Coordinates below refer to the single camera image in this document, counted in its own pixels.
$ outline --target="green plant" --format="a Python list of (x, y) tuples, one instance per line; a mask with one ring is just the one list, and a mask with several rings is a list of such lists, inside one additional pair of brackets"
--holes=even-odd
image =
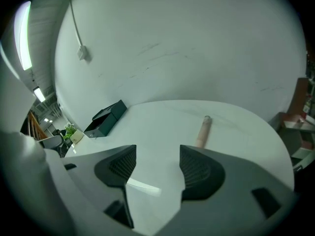
[(67, 140), (68, 138), (70, 138), (74, 134), (74, 132), (77, 131), (77, 129), (73, 126), (73, 124), (68, 124), (65, 127), (65, 130), (67, 131), (67, 133), (63, 137), (64, 140)]

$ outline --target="white surface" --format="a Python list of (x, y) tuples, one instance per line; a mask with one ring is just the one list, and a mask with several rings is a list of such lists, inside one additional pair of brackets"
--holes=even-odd
[(305, 120), (306, 120), (307, 122), (309, 122), (310, 124), (313, 124), (313, 125), (315, 126), (315, 119), (312, 118), (311, 116), (306, 115)]
[(53, 132), (56, 130), (55, 127), (54, 127), (52, 124), (49, 125), (47, 129), (49, 129), (49, 131), (50, 131), (51, 133), (53, 133)]
[(78, 60), (69, 8), (55, 83), (63, 111), (82, 130), (120, 99), (128, 107), (220, 101), (269, 121), (287, 110), (305, 76), (303, 30), (283, 0), (73, 0), (73, 9), (92, 60)]
[(0, 55), (0, 130), (20, 132), (36, 97), (13, 75)]
[(180, 209), (185, 188), (179, 168), (179, 146), (194, 145), (203, 119), (213, 119), (205, 148), (257, 163), (294, 188), (291, 160), (280, 137), (257, 115), (211, 101), (161, 101), (130, 107), (108, 137), (82, 140), (66, 157), (137, 145), (131, 178), (161, 190), (159, 197), (126, 186), (135, 230), (153, 235)]
[(306, 157), (304, 157), (300, 162), (298, 162), (296, 165), (294, 165), (294, 169), (297, 169), (300, 166), (302, 166), (303, 169), (305, 169), (314, 160), (315, 160), (315, 151), (310, 151), (310, 153)]
[(53, 137), (53, 134), (49, 131), (49, 129), (46, 129), (46, 130), (44, 131), (44, 133), (45, 133), (46, 136), (48, 136), (48, 137)]
[(66, 126), (67, 124), (67, 120), (65, 120), (64, 117), (61, 116), (55, 119), (52, 124), (55, 127), (55, 129), (63, 130), (64, 126)]

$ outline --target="white tabletop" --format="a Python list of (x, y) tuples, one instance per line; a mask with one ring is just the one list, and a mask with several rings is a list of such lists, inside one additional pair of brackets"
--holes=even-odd
[(185, 183), (179, 146), (194, 145), (206, 115), (213, 122), (205, 148), (255, 162), (294, 188), (289, 154), (274, 129), (252, 112), (220, 102), (172, 100), (132, 106), (109, 136), (84, 136), (66, 157), (137, 145), (137, 164), (126, 186), (128, 205), (135, 230), (153, 235), (180, 209)]

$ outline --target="white curved wall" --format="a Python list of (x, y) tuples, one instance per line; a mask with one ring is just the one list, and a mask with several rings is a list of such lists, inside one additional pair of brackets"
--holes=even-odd
[(73, 8), (92, 60), (77, 57), (68, 8), (55, 83), (83, 130), (119, 99), (221, 101), (269, 121), (305, 74), (303, 32), (283, 0), (73, 0)]
[(61, 116), (53, 121), (53, 126), (55, 129), (63, 130), (67, 122), (68, 121), (63, 116)]

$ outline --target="gray panel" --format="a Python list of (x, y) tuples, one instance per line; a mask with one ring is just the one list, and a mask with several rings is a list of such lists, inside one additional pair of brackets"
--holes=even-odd
[(44, 140), (39, 141), (39, 143), (44, 147), (48, 149), (56, 149), (61, 144), (63, 144), (63, 138), (61, 136), (53, 136), (46, 138)]
[(111, 203), (117, 197), (122, 198), (121, 190), (104, 186), (103, 183), (103, 186), (100, 187), (100, 181), (93, 180), (92, 185), (96, 186), (98, 191), (100, 191), (101, 188), (102, 192), (103, 190), (106, 190), (103, 201), (101, 201), (99, 197), (97, 197), (96, 201), (93, 201), (91, 198), (94, 196), (90, 196), (91, 191), (87, 190), (86, 187), (81, 186), (81, 184), (86, 182), (87, 178), (73, 179), (72, 177), (74, 175), (71, 177), (69, 172), (75, 170), (75, 168), (67, 172), (63, 165), (73, 163), (77, 165), (78, 168), (87, 167), (87, 165), (84, 165), (84, 161), (87, 157), (89, 158), (88, 164), (93, 164), (103, 159), (105, 154), (106, 156), (110, 156), (119, 151), (121, 151), (121, 148), (115, 148), (104, 152), (94, 153), (89, 156), (73, 157), (73, 160), (64, 158), (63, 161), (61, 161), (61, 159), (58, 158), (58, 155), (49, 153), (48, 150), (45, 150), (57, 191), (71, 214), (77, 235), (104, 235), (108, 233), (118, 236), (139, 235), (133, 232), (130, 228), (112, 219), (101, 210), (106, 203)]
[(104, 158), (113, 156), (128, 148), (123, 146), (90, 155), (63, 158), (62, 162), (74, 164), (76, 168), (68, 171), (69, 176), (82, 194), (100, 211), (104, 211), (115, 200), (124, 202), (124, 194), (119, 188), (112, 188), (99, 180), (94, 173), (95, 165)]
[(21, 133), (0, 132), (1, 169), (13, 197), (25, 213), (52, 235), (72, 235), (74, 225), (54, 185), (46, 155), (32, 137)]
[[(225, 181), (206, 200), (182, 202), (181, 210), (157, 235), (172, 235), (174, 229), (178, 235), (264, 235), (293, 206), (294, 193), (255, 163), (207, 149), (187, 148), (219, 162), (225, 170)], [(282, 206), (268, 220), (252, 195), (252, 190), (262, 187)]]

